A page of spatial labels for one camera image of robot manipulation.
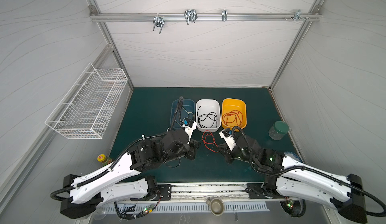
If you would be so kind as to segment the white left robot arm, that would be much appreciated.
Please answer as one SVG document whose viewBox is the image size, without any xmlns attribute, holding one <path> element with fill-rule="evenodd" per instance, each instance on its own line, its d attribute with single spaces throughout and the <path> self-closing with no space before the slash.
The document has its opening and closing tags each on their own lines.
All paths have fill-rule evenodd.
<svg viewBox="0 0 386 224">
<path fill-rule="evenodd" d="M 61 203 L 60 213 L 70 219 L 86 217 L 105 204 L 124 199 L 152 200 L 159 193 L 155 177 L 122 181 L 181 158 L 193 160 L 198 145 L 193 132 L 191 127 L 182 127 L 136 140 L 111 164 L 84 176 L 66 176 L 63 188 L 50 197 Z"/>
</svg>

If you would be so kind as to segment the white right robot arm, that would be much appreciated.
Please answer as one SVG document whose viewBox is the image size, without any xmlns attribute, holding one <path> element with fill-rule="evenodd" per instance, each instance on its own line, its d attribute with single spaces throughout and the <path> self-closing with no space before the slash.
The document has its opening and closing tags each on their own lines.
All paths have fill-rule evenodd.
<svg viewBox="0 0 386 224">
<path fill-rule="evenodd" d="M 218 151 L 227 163 L 235 160 L 252 164 L 265 174 L 264 183 L 248 184 L 250 198 L 299 198 L 328 206 L 352 222 L 366 224 L 367 214 L 362 179 L 355 175 L 336 175 L 305 165 L 288 154 L 263 149 L 256 140 L 224 137 Z"/>
</svg>

